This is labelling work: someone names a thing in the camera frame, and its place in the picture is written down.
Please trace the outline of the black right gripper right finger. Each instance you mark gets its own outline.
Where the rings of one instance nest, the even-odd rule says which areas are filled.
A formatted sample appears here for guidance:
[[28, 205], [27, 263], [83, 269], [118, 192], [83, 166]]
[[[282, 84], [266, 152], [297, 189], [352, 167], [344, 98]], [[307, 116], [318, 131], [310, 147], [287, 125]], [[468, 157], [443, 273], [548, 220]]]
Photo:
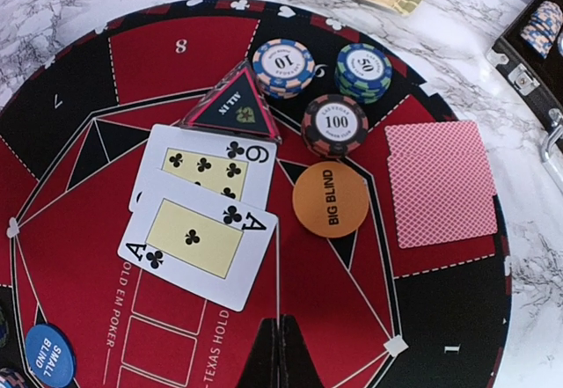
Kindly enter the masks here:
[[323, 388], [296, 318], [280, 319], [280, 387]]

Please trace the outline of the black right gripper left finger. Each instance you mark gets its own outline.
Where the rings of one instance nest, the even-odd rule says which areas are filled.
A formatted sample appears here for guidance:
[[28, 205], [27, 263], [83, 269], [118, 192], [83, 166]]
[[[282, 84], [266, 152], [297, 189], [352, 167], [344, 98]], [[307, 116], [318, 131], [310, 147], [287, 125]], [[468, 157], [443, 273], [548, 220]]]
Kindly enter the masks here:
[[237, 388], [278, 386], [278, 325], [275, 318], [261, 321]]

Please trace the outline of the ace of clubs card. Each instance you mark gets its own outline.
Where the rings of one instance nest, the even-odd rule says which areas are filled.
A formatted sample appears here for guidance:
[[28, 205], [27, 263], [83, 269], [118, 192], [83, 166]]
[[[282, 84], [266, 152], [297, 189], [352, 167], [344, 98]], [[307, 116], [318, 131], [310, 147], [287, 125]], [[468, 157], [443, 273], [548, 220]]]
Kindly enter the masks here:
[[277, 216], [263, 209], [152, 169], [118, 254], [173, 285], [242, 311], [277, 224]]

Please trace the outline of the orange big blind button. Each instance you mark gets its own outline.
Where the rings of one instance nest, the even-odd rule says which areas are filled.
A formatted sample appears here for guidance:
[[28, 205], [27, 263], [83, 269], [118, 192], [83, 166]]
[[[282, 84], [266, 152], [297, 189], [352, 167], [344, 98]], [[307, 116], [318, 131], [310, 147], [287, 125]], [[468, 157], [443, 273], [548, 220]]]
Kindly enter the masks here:
[[362, 225], [369, 211], [369, 190], [356, 171], [325, 161], [308, 167], [297, 179], [292, 206], [298, 221], [324, 238], [341, 238]]

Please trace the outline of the six of clubs card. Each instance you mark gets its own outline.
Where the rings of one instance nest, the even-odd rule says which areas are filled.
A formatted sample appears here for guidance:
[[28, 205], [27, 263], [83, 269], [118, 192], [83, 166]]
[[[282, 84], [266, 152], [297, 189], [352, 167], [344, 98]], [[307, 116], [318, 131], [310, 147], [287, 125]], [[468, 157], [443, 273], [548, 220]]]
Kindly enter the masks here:
[[264, 209], [277, 144], [155, 124], [147, 141], [128, 208], [140, 200], [150, 169], [159, 169], [219, 194]]

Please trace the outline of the blue small blind button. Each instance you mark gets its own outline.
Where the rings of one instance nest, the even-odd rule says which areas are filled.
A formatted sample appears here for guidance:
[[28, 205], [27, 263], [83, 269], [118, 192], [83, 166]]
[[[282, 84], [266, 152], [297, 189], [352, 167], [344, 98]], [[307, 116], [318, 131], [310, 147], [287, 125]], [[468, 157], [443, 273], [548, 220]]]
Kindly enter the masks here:
[[32, 373], [50, 387], [67, 387], [77, 372], [74, 350], [63, 332], [51, 324], [38, 324], [27, 333], [26, 360]]

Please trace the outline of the dealt red card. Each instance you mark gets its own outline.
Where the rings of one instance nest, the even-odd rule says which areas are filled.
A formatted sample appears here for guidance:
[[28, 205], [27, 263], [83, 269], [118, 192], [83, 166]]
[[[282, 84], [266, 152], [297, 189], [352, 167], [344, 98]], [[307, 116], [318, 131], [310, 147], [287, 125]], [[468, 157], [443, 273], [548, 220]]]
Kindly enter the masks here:
[[486, 154], [474, 121], [391, 125], [384, 132], [390, 153], [396, 156]]
[[496, 194], [485, 153], [387, 158], [401, 249], [492, 235]]

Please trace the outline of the blue orange chip stack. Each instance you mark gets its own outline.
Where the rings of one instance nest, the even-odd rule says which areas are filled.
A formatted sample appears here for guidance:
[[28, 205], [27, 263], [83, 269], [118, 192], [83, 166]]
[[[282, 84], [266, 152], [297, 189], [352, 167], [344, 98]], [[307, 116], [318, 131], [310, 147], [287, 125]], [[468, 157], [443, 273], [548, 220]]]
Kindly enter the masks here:
[[295, 40], [269, 40], [252, 56], [258, 86], [276, 99], [299, 95], [312, 81], [315, 66], [309, 49]]
[[1, 388], [27, 388], [25, 379], [11, 368], [0, 369]]

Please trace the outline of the black triangular all-in marker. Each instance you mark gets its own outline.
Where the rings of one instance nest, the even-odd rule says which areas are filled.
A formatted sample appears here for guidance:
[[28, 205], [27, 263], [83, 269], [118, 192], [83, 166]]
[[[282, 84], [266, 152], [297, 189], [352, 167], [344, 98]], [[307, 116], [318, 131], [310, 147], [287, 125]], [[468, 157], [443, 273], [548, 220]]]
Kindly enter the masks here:
[[179, 122], [179, 126], [282, 142], [274, 116], [256, 85], [256, 76], [248, 60], [237, 64], [208, 91]]

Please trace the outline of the green blue chip stack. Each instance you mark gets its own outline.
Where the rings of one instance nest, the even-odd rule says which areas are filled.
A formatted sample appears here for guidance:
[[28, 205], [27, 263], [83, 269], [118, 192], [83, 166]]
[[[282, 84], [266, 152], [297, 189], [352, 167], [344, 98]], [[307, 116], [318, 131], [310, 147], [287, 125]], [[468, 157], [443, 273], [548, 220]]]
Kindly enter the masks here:
[[4, 308], [0, 306], [0, 348], [4, 348], [10, 338], [10, 329], [7, 320], [7, 314]]
[[392, 65], [389, 58], [366, 43], [348, 44], [337, 56], [334, 79], [343, 95], [359, 103], [373, 104], [391, 86]]

